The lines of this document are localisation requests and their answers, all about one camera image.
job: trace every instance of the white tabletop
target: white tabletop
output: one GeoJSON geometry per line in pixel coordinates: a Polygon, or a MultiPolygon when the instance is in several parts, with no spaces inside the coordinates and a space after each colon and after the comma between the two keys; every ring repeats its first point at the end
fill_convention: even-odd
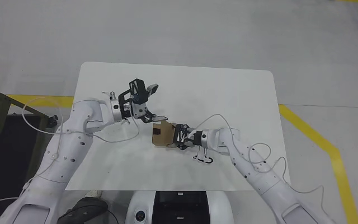
{"type": "MultiPolygon", "coordinates": [[[[241,131],[248,143],[271,146],[267,160],[273,164],[286,157],[274,78],[269,71],[154,66],[86,62],[81,66],[74,101],[95,97],[105,99],[102,91],[120,94],[128,83],[142,79],[146,86],[159,89],[149,98],[148,109],[169,118],[169,122],[197,126],[215,113],[222,114],[233,128],[241,131]]],[[[209,152],[211,165],[192,160],[197,148],[185,151],[152,145],[152,124],[137,122],[140,135],[123,143],[99,139],[89,150],[67,190],[253,190],[231,164],[229,157],[209,152]]],[[[212,118],[201,128],[225,127],[212,118]]],[[[99,132],[103,138],[120,140],[136,134],[132,124],[115,124],[99,132]]],[[[258,149],[263,157],[267,149],[258,149]]],[[[282,174],[284,165],[275,171],[282,174]]]]}

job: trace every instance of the brown cardboard box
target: brown cardboard box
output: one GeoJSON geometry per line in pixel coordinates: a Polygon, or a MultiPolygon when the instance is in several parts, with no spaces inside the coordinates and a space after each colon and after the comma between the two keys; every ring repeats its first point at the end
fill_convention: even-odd
{"type": "Polygon", "coordinates": [[[162,121],[160,124],[153,124],[152,143],[155,146],[167,146],[173,143],[175,126],[172,123],[162,121]]]}

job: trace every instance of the yellow floor line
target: yellow floor line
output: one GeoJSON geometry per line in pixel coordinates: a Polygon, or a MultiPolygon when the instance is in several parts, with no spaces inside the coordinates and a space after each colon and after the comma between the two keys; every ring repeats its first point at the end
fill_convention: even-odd
{"type": "Polygon", "coordinates": [[[358,3],[358,0],[336,0],[338,2],[355,2],[358,3]]]}
{"type": "Polygon", "coordinates": [[[327,141],[322,135],[311,128],[304,120],[299,118],[285,105],[279,105],[280,114],[291,124],[298,128],[303,134],[317,144],[321,149],[328,153],[331,158],[333,172],[335,173],[338,190],[340,192],[343,208],[345,210],[347,223],[357,224],[358,215],[354,203],[352,191],[343,165],[341,153],[338,148],[327,141]]]}
{"type": "MultiPolygon", "coordinates": [[[[19,102],[22,102],[23,104],[37,97],[46,97],[55,100],[62,108],[71,108],[73,102],[73,96],[36,96],[36,95],[7,95],[7,96],[19,102]]],[[[57,107],[50,101],[46,101],[44,99],[36,100],[32,102],[29,106],[46,106],[50,108],[57,107]]]]}
{"type": "MultiPolygon", "coordinates": [[[[24,104],[36,97],[41,97],[41,96],[34,96],[34,95],[8,95],[8,96],[24,104]]],[[[49,97],[57,101],[58,104],[63,108],[72,107],[73,97],[71,96],[46,96],[46,97],[49,97]]],[[[35,101],[29,106],[56,107],[56,105],[53,105],[51,102],[45,100],[35,101]]],[[[280,114],[284,118],[286,118],[290,123],[296,126],[296,128],[298,128],[303,134],[305,134],[321,149],[323,149],[326,153],[328,153],[329,157],[331,158],[331,163],[332,163],[333,171],[335,173],[336,182],[338,185],[338,190],[340,192],[343,208],[345,210],[347,223],[357,224],[358,223],[357,210],[339,149],[336,148],[334,145],[332,145],[329,141],[327,141],[322,135],[316,132],[313,128],[311,128],[304,120],[299,118],[285,105],[279,105],[279,109],[280,109],[280,114]]]]}

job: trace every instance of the floor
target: floor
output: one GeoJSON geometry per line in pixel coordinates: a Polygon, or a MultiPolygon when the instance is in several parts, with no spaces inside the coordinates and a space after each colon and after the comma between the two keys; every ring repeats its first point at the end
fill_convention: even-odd
{"type": "MultiPolygon", "coordinates": [[[[279,104],[340,149],[356,205],[357,59],[358,3],[352,2],[0,1],[0,92],[73,96],[86,61],[269,70],[279,104]]],[[[325,209],[346,223],[328,155],[285,118],[281,122],[293,186],[323,184],[325,209]]],[[[242,204],[251,193],[229,193],[235,217],[275,223],[265,205],[242,204]]],[[[121,195],[130,194],[104,197],[124,198],[114,203],[123,217],[129,199],[121,195]]],[[[75,199],[63,203],[69,207],[75,199]]],[[[104,219],[98,222],[112,223],[104,219]]]]}

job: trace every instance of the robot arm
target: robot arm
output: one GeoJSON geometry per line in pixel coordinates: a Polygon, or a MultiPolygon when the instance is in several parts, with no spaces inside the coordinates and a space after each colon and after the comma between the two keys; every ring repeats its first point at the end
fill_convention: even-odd
{"type": "Polygon", "coordinates": [[[237,140],[230,129],[204,129],[196,131],[193,135],[190,134],[194,129],[189,128],[186,124],[176,125],[177,129],[179,131],[174,136],[176,146],[180,149],[193,146],[204,148],[201,157],[199,157],[200,155],[194,157],[201,162],[212,162],[212,159],[206,156],[205,150],[217,151],[218,146],[226,146],[232,164],[271,208],[277,223],[335,223],[321,207],[307,203],[302,194],[294,191],[284,182],[254,148],[237,140]]]}
{"type": "Polygon", "coordinates": [[[37,174],[25,184],[19,198],[4,211],[0,218],[1,224],[57,223],[60,199],[91,148],[93,133],[127,120],[131,114],[145,123],[167,119],[152,114],[145,104],[158,85],[151,85],[145,90],[144,82],[138,79],[129,85],[130,90],[121,94],[119,99],[111,92],[109,102],[87,99],[73,105],[70,118],[62,128],[57,129],[57,134],[48,144],[37,174]],[[130,94],[130,97],[124,100],[126,94],[130,94]],[[103,120],[101,104],[106,105],[109,114],[106,122],[103,120]]]}

